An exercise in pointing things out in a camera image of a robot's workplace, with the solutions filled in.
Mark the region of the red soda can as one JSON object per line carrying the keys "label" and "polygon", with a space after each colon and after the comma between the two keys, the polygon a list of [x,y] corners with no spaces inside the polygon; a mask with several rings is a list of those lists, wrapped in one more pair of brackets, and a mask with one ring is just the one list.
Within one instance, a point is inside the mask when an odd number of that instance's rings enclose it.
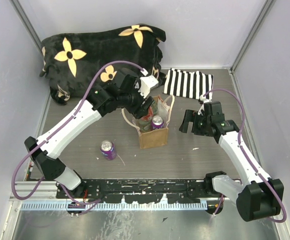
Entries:
{"label": "red soda can", "polygon": [[151,122],[152,117],[153,117],[153,111],[152,111],[152,108],[149,107],[148,114],[140,118],[138,122],[141,126],[146,126],[147,124]]}

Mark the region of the purple soda can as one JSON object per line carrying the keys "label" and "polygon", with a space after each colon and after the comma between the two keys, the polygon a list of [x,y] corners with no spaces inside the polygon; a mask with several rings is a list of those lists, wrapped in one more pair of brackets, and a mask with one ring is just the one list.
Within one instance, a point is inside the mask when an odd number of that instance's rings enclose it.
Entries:
{"label": "purple soda can", "polygon": [[155,115],[151,120],[151,130],[162,129],[164,126],[164,119],[160,115]]}
{"label": "purple soda can", "polygon": [[100,151],[102,152],[104,157],[110,161],[114,160],[117,156],[115,146],[114,146],[113,142],[110,140],[104,140],[100,144]]}

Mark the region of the cat print canvas bag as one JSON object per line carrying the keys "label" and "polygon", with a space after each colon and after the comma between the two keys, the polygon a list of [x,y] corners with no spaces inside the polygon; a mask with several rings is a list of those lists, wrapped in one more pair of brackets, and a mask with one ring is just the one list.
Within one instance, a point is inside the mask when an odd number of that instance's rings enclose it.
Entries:
{"label": "cat print canvas bag", "polygon": [[149,132],[140,132],[138,126],[139,119],[132,118],[130,121],[125,115],[125,109],[122,109],[121,113],[124,120],[138,132],[139,144],[141,149],[149,149],[155,147],[161,147],[167,144],[168,141],[168,125],[171,120],[171,113],[175,102],[173,95],[168,96],[163,100],[159,95],[153,97],[154,101],[158,103],[159,114],[164,119],[164,126],[162,129],[151,130]]}

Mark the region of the purple soda can front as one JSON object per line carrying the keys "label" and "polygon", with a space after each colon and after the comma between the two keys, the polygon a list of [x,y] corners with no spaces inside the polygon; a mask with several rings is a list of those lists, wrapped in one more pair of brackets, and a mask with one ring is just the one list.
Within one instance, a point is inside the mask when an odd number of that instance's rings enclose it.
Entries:
{"label": "purple soda can front", "polygon": [[117,156],[115,146],[114,146],[113,142],[110,140],[104,140],[100,144],[100,151],[102,152],[104,157],[110,161],[114,160]]}

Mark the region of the clear bottle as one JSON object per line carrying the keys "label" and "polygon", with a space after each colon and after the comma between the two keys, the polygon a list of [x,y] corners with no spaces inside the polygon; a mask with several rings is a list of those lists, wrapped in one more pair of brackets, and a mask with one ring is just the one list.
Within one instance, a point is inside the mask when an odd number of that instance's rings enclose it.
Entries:
{"label": "clear bottle", "polygon": [[151,131],[151,121],[142,121],[141,119],[138,122],[141,133],[147,133]]}
{"label": "clear bottle", "polygon": [[154,101],[152,104],[151,104],[151,109],[152,109],[152,112],[153,112],[153,116],[156,116],[159,114],[159,110],[158,110],[158,103],[156,101]]}

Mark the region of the clear bottle front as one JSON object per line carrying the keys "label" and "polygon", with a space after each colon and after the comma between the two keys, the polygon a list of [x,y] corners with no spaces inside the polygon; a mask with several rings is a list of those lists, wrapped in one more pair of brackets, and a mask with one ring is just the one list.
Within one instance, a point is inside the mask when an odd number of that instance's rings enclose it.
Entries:
{"label": "clear bottle front", "polygon": [[141,119],[138,122],[141,133],[147,133],[151,131],[151,121],[142,121]]}

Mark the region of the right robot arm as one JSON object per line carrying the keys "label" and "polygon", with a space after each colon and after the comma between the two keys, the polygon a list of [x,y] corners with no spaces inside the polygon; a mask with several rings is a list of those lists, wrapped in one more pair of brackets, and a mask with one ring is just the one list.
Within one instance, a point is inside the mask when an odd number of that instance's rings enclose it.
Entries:
{"label": "right robot arm", "polygon": [[206,195],[221,194],[236,204],[241,218],[250,222],[273,218],[281,213],[284,185],[280,179],[273,179],[256,161],[239,134],[233,120],[226,120],[221,103],[208,101],[196,110],[186,110],[180,132],[188,131],[198,136],[214,138],[225,151],[236,168],[241,181],[236,182],[225,172],[217,171],[205,175],[203,189]]}

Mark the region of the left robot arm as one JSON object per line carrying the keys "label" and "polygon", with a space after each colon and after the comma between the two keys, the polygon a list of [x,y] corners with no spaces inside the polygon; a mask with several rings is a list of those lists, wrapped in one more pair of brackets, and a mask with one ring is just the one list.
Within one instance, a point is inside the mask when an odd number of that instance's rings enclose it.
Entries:
{"label": "left robot arm", "polygon": [[73,198],[83,196],[86,186],[79,174],[60,160],[62,151],[88,126],[117,108],[128,110],[136,119],[147,115],[154,101],[150,90],[157,85],[152,75],[137,77],[123,69],[113,80],[95,84],[87,98],[50,131],[38,138],[28,137],[24,144],[43,177],[66,187]]}

